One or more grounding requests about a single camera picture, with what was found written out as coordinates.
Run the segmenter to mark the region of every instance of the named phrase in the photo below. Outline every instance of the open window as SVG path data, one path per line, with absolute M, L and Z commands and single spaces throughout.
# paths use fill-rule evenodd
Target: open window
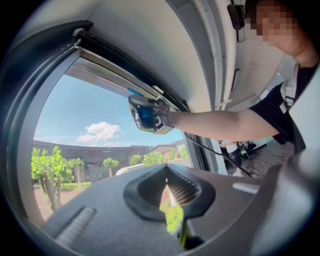
M 37 121 L 31 154 L 44 220 L 99 180 L 156 164 L 192 167 L 180 130 L 156 135 L 136 127 L 127 99 L 134 93 L 154 97 L 82 56 L 55 84 Z

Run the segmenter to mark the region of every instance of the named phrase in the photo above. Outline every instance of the blue sky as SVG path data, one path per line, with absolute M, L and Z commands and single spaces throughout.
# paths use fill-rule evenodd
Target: blue sky
M 139 130 L 126 97 L 63 75 L 49 95 L 34 139 L 90 147 L 156 146 L 183 138 L 178 129 L 166 135 Z

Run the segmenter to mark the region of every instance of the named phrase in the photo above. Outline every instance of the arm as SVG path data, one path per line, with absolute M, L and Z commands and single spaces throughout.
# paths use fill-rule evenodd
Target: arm
M 177 129 L 216 140 L 253 141 L 279 133 L 250 109 L 239 112 L 170 112 L 168 118 L 170 124 Z

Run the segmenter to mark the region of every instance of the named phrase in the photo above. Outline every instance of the pavement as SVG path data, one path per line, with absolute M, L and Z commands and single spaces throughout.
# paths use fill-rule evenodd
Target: pavement
M 38 208 L 40 210 L 40 213 L 42 215 L 43 220 L 46 222 L 51 215 L 54 213 L 48 203 L 47 196 L 41 189 L 39 185 L 34 185 L 34 197 L 37 202 Z M 79 195 L 83 190 L 76 190 L 76 191 L 70 191 L 70 192 L 61 192 L 61 204 L 65 205 L 70 200 L 75 198 L 77 195 Z

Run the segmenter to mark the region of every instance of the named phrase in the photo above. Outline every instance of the strap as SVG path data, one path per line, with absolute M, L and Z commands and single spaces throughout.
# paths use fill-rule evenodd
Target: strap
M 281 96 L 283 103 L 279 106 L 283 113 L 286 113 L 295 103 L 296 91 L 297 91 L 297 79 L 298 79 L 299 65 L 295 64 L 293 76 L 290 79 L 285 80 L 281 85 Z

